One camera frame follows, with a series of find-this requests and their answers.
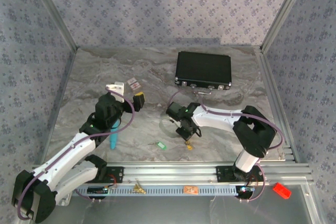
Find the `gold object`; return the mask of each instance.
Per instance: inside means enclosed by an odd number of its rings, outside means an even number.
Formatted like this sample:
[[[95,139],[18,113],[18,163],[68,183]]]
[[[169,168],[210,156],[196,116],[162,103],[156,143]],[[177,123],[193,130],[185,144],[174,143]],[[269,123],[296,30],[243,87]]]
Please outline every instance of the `gold object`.
[[[135,191],[136,193],[139,193],[139,194],[146,194],[146,191],[142,188],[142,186],[140,185],[138,180],[136,181],[136,184],[133,188],[133,191]]]
[[[188,148],[188,150],[189,151],[191,151],[192,149],[193,149],[193,147],[191,146],[191,144],[190,144],[190,141],[188,140],[188,141],[186,141],[185,142],[185,144],[186,144],[186,146],[187,146],[187,148]]]

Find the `metal frame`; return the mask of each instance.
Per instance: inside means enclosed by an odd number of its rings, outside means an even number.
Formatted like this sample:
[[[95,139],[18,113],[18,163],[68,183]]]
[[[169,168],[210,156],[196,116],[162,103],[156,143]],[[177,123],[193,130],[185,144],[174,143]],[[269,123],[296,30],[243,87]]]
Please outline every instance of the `metal frame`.
[[[101,197],[101,194],[88,194],[87,189],[89,186],[81,186],[77,188],[77,191],[83,196],[96,196]],[[185,194],[183,189],[184,186],[146,186],[142,188],[145,194],[137,193],[134,191],[134,186],[118,186],[117,188],[108,188],[104,196],[195,196],[191,194]],[[198,196],[238,196],[236,186],[213,186],[205,185],[198,186]]]
[[[256,53],[258,64],[259,64],[260,73],[264,81],[267,98],[268,98],[269,105],[272,110],[275,124],[282,130],[283,134],[285,135],[285,144],[287,146],[290,146],[294,160],[299,163],[300,162],[299,154],[296,149],[294,138],[290,130],[286,114],[285,114],[285,110],[283,109],[283,106],[282,106],[279,92],[276,88],[277,85],[272,75],[271,67],[268,63],[267,58],[261,52],[260,49],[256,49],[255,53]]]
[[[233,162],[125,162],[108,163],[108,166],[124,167],[123,183],[118,187],[134,186],[137,183],[136,180],[142,186],[244,185],[243,182],[217,182],[216,166],[230,166],[232,164]],[[284,185],[314,183],[308,164],[262,161],[260,165],[265,172],[266,185],[274,182],[280,182]]]
[[[54,20],[56,27],[59,29],[60,33],[64,37],[65,42],[72,50],[72,52],[76,53],[78,47],[76,46],[76,43],[72,38],[66,24],[64,23],[56,5],[53,3],[53,0],[42,0],[42,2],[51,18]]]
[[[266,34],[264,41],[261,44],[262,52],[265,54],[269,47],[271,46],[273,40],[277,36],[278,32],[280,31],[280,28],[284,24],[290,10],[292,9],[294,3],[296,0],[284,0],[282,3],[282,6],[280,7],[280,10],[275,17],[271,27],[268,30],[268,33]]]
[[[289,123],[285,114],[285,110],[283,109],[281,98],[279,92],[277,90],[277,85],[275,83],[273,74],[271,72],[271,67],[265,55],[262,53],[261,49],[255,49],[257,61],[260,67],[260,73],[264,81],[265,89],[267,92],[267,97],[269,100],[269,104],[272,110],[272,114],[274,116],[275,123],[280,127],[282,132],[286,138],[286,146],[284,146],[285,157],[287,159],[286,152],[289,148],[292,150],[293,161],[300,163],[300,157],[298,151],[296,149],[295,140],[291,133]],[[301,189],[304,194],[304,199],[306,201],[306,205],[310,214],[310,218],[313,223],[328,223],[326,213],[324,212],[321,204],[320,197],[317,193],[316,186],[313,183],[301,184]]]
[[[43,154],[42,154],[42,158],[41,158],[40,164],[43,164],[43,162],[45,161],[45,159],[47,157],[47,153],[48,153],[48,149],[49,149],[49,144],[50,144],[50,141],[51,141],[51,137],[53,136],[54,128],[55,128],[57,117],[58,117],[58,114],[59,114],[59,110],[61,109],[61,102],[63,101],[65,90],[67,88],[67,84],[68,84],[68,81],[69,81],[69,78],[70,78],[72,67],[74,65],[74,61],[75,61],[75,58],[76,58],[76,54],[77,54],[77,50],[75,51],[75,55],[73,56],[72,60],[70,61],[69,66],[66,66],[66,68],[68,68],[69,71],[67,72],[67,75],[65,76],[64,88],[62,90],[62,93],[60,94],[60,98],[57,98],[55,100],[55,102],[58,101],[58,103],[57,103],[57,106],[56,106],[56,111],[52,115],[53,118],[51,119],[50,132],[48,134],[48,139],[47,139],[47,142],[46,142]]]

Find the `cable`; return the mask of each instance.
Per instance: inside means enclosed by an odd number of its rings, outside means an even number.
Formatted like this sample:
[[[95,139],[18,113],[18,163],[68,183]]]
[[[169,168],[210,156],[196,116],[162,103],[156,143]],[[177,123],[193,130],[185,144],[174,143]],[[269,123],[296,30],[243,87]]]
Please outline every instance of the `cable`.
[[[79,197],[81,197],[83,199],[90,200],[90,201],[93,200],[93,199],[90,199],[89,197],[84,196],[83,194],[81,194],[77,189],[75,189],[74,191],[76,192],[76,194],[78,194]]]
[[[263,181],[262,181],[262,188],[261,188],[261,191],[260,191],[260,193],[256,196],[256,197],[254,197],[254,198],[250,198],[250,199],[247,199],[246,201],[253,201],[253,200],[256,200],[257,198],[259,198],[262,194],[263,194],[263,192],[264,192],[264,190],[265,190],[265,185],[266,185],[266,181],[265,181],[265,173],[264,173],[264,170],[262,169],[262,167],[259,165],[259,164],[256,164],[256,166],[258,166],[259,167],[259,169],[260,169],[260,171],[261,171],[261,174],[262,174],[262,176],[263,176]]]
[[[259,116],[256,116],[256,115],[250,115],[250,114],[245,114],[245,113],[226,113],[226,112],[216,112],[216,111],[211,111],[211,110],[208,110],[207,107],[204,105],[203,103],[203,100],[201,98],[201,96],[199,96],[199,103],[201,104],[202,108],[210,113],[210,114],[214,114],[214,115],[224,115],[224,116],[244,116],[246,118],[253,118],[253,119],[256,119],[256,120],[259,120],[263,123],[266,123],[268,124],[269,126],[271,126],[276,132],[278,132],[281,136],[281,140],[280,140],[280,143],[275,145],[275,146],[272,146],[269,148],[269,150],[273,150],[273,149],[276,149],[278,148],[281,144],[283,144],[284,140],[285,140],[285,136],[283,134],[283,132],[281,131],[281,129],[279,129],[278,126],[276,126],[274,123],[264,119],[264,118],[261,118]]]
[[[177,91],[170,97],[169,102],[168,102],[168,104],[167,104],[167,107],[172,103],[173,98],[174,98],[178,93],[180,93],[180,92],[182,92],[182,89],[177,90]]]
[[[97,134],[93,134],[93,135],[89,135],[89,136],[86,136],[86,137],[83,137],[82,139],[78,140],[75,144],[74,144],[74,147],[76,147],[77,145],[79,145],[80,143],[82,143],[83,141],[89,139],[89,138],[92,138],[92,137],[97,137],[97,136],[109,136],[109,135],[112,135],[112,134],[116,134],[116,133],[119,133],[121,131],[123,131],[124,129],[126,129],[133,121],[134,119],[134,116],[135,116],[135,110],[134,110],[134,106],[133,104],[126,98],[124,97],[123,95],[119,94],[119,93],[116,93],[112,90],[109,90],[107,88],[105,88],[106,91],[112,93],[112,94],[115,94],[121,98],[123,98],[131,107],[131,110],[132,110],[132,117],[131,119],[129,120],[129,122],[121,129],[119,130],[116,130],[116,131],[113,131],[113,132],[106,132],[106,133],[97,133]],[[19,217],[19,219],[21,220],[29,220],[29,218],[27,217],[24,217],[21,215],[21,206],[22,206],[22,201],[23,201],[23,198],[25,197],[27,191],[29,190],[30,186],[40,177],[42,176],[42,174],[44,174],[45,172],[47,172],[48,170],[50,170],[58,161],[60,161],[68,152],[70,152],[71,150],[73,149],[73,147],[69,147],[68,149],[66,149],[62,154],[60,154],[50,165],[48,165],[46,168],[45,168],[45,171],[44,172],[40,172],[38,175],[36,175],[29,183],[28,185],[25,187],[25,189],[22,191],[22,194],[21,196],[19,197],[19,200],[18,200],[18,203],[17,203],[17,215]]]
[[[248,185],[251,183],[252,178],[254,178],[254,179],[256,180],[256,182],[257,182],[257,186],[259,185],[259,181],[258,181],[257,177],[254,176],[253,174],[251,174],[251,175],[250,175],[250,179],[249,179],[248,182],[246,183],[245,187],[248,186]]]
[[[113,178],[113,185],[108,185],[107,187],[114,186],[114,185],[117,186],[117,179],[115,178],[115,176],[113,174],[108,174],[108,176],[110,176],[111,178]]]

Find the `orange label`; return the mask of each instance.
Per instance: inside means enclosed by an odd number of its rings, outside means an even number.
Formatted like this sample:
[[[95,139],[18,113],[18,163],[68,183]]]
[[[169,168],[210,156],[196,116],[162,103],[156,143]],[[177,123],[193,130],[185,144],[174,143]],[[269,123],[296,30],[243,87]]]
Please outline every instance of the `orange label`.
[[[198,187],[197,186],[184,186],[183,193],[198,195]]]

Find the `glass panel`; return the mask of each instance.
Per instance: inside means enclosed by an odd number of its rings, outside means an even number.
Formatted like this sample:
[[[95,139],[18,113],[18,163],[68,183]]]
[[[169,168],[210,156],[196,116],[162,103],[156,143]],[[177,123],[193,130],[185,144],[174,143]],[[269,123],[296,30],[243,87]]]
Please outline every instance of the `glass panel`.
[[[213,224],[213,223],[312,223],[301,186],[288,186],[287,200],[267,186],[262,196],[249,203],[235,197],[109,197],[91,203],[73,197],[69,206],[56,207],[43,224]]]

